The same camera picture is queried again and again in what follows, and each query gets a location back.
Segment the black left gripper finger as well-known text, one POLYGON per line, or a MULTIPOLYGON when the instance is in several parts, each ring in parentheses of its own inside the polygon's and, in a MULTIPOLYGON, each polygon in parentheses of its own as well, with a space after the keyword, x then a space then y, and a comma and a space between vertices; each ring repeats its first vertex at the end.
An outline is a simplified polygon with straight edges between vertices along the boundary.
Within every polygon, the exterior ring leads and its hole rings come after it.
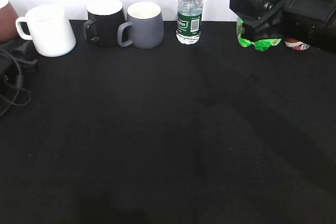
POLYGON ((18 61, 19 66, 24 73, 36 72, 39 70, 39 54, 31 41, 26 41, 19 47, 14 48, 12 54, 18 61))

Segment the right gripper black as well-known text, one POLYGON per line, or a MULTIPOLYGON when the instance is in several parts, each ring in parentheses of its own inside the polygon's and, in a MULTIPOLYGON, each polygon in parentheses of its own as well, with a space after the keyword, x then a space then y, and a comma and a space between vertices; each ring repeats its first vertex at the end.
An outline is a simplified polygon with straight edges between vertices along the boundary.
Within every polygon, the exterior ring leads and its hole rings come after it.
POLYGON ((335 0, 229 0, 229 8, 243 21, 243 39, 283 35, 335 52, 335 0))

